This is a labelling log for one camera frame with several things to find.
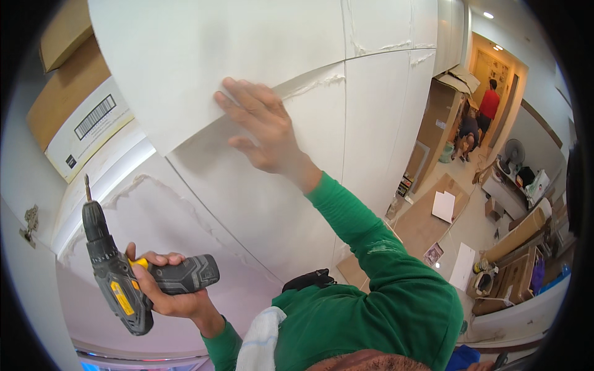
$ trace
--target standing fan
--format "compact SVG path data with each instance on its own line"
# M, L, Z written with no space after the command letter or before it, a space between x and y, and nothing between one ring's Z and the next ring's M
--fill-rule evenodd
M519 164L524 161L524 158L526 157L524 146L517 139L510 139L507 141L505 144L505 155L507 156L507 160L503 163L499 160L499 166L501 167L501 170L508 175L511 173L510 162Z

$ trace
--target yellow drill trigger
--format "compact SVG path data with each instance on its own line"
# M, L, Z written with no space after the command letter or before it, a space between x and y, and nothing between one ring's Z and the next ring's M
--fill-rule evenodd
M138 260L136 260L134 262L132 260L128 259L128 263L130 263L130 266L133 266L133 265L136 265L136 264L140 264L140 265L142 265L144 267L144 269L148 269L149 268L149 266L148 266L149 265L149 262L147 262L147 260L144 259L144 258L138 259Z

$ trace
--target drill bit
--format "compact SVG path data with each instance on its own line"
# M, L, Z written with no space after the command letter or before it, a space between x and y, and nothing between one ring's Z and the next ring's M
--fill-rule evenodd
M89 187L89 176L87 174L84 175L84 190L87 192L87 202L91 202L91 187Z

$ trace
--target paint can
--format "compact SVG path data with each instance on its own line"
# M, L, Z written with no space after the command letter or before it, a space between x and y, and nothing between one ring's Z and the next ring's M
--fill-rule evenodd
M489 268L489 261L485 258L482 258L480 261L476 262L472 267L472 271L475 274L479 274L482 271L486 271Z

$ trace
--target cordless drill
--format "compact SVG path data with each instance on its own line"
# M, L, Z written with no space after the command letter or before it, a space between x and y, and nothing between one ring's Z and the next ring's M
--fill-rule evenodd
M141 258L129 260L118 251L109 234L101 205L91 199L89 177L84 176L87 202L83 205L83 226L93 275L109 303L132 335L144 335L153 327L153 303L143 294L132 266L140 264L154 277L166 294L194 293L219 281L219 268L212 255L186 258L179 265L159 267Z

